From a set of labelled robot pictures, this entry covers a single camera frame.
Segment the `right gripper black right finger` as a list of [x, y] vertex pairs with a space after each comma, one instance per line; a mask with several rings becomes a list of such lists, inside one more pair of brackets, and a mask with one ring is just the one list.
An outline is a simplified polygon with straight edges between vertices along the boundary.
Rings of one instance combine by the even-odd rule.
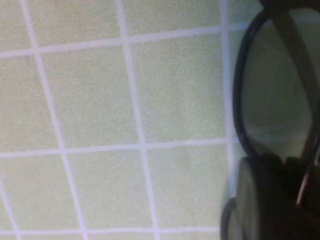
[[301, 217], [300, 240], [320, 238], [320, 167], [303, 163], [299, 167], [298, 206], [305, 213]]

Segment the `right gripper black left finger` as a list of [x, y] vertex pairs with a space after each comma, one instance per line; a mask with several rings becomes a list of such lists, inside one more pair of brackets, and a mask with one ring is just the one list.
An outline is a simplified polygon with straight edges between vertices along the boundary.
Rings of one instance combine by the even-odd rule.
[[300, 212], [279, 186], [284, 169], [275, 155], [243, 157], [236, 186], [236, 219], [243, 240], [301, 240]]

